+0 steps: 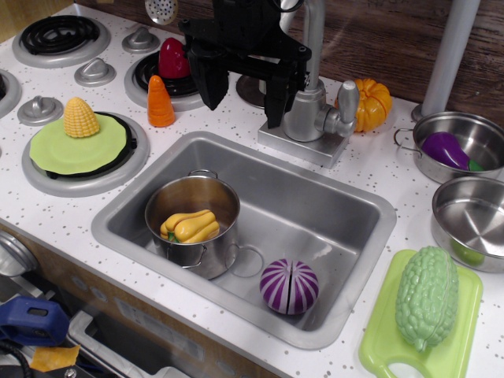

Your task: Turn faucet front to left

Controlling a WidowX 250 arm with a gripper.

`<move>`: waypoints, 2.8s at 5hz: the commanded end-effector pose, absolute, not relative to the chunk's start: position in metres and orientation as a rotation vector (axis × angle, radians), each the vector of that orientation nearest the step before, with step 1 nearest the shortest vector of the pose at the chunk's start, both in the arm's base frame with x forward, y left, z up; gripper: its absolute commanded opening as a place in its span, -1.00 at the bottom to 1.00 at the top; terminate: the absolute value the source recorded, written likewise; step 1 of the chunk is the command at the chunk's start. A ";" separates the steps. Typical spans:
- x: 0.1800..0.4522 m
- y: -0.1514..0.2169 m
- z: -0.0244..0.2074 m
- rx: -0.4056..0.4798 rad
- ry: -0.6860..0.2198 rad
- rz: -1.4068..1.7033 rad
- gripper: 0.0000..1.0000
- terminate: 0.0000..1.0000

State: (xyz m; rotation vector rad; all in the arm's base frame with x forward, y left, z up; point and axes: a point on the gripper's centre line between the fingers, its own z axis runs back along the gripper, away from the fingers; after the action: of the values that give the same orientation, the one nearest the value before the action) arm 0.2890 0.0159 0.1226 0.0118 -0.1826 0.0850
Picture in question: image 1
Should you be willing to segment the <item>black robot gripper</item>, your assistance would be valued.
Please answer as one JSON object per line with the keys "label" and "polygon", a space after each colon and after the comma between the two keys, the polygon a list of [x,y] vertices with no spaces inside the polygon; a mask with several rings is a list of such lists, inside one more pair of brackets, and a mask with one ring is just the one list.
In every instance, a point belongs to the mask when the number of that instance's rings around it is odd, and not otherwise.
{"label": "black robot gripper", "polygon": [[191,75],[204,104],[215,110],[228,92],[228,72],[266,76],[268,128],[280,126],[305,89],[309,47],[281,28],[302,1],[214,1],[213,17],[179,22]]}

